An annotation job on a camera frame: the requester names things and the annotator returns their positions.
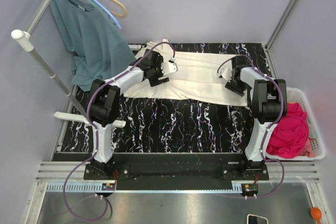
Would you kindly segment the white t shirt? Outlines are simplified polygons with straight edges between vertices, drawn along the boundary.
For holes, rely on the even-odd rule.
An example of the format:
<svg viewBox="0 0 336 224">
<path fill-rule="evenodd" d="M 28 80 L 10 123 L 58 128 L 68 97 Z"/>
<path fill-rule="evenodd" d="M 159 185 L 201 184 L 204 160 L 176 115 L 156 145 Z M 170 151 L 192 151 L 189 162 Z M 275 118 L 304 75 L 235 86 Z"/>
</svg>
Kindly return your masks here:
<svg viewBox="0 0 336 224">
<path fill-rule="evenodd" d="M 169 82 L 150 87 L 144 80 L 124 92 L 127 98 L 152 98 L 173 100 L 197 100 L 206 103 L 247 106 L 243 97 L 225 88 L 227 81 L 217 77 L 218 67 L 233 55 L 198 52 L 175 53 L 178 71 L 168 75 Z M 231 67 L 227 62 L 223 67 Z"/>
</svg>

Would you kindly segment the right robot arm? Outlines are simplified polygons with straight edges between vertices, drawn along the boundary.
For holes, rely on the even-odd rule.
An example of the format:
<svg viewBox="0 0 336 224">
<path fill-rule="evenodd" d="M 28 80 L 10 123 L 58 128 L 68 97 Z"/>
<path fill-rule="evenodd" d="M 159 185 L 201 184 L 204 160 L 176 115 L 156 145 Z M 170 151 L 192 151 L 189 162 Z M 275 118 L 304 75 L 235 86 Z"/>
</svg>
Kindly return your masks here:
<svg viewBox="0 0 336 224">
<path fill-rule="evenodd" d="M 250 180 L 264 172 L 266 149 L 278 122 L 287 113 L 286 82 L 262 73 L 250 57 L 232 57 L 231 77 L 225 88 L 239 96 L 247 95 L 254 118 L 251 138 L 239 162 L 238 173 Z"/>
</svg>

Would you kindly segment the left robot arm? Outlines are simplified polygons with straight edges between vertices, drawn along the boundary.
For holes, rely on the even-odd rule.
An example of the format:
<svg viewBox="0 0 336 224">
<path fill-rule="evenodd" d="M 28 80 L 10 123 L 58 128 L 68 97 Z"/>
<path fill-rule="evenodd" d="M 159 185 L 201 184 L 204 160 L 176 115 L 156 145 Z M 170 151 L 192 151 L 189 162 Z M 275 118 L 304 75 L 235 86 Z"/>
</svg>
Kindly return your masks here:
<svg viewBox="0 0 336 224">
<path fill-rule="evenodd" d="M 169 82 L 168 74 L 177 71 L 172 61 L 155 51 L 146 50 L 145 55 L 120 74 L 107 80 L 93 81 L 86 102 L 88 121 L 92 123 L 93 152 L 91 171 L 103 180 L 113 175 L 110 163 L 113 157 L 111 133 L 117 121 L 120 96 L 132 86 L 147 80 L 151 87 Z"/>
</svg>

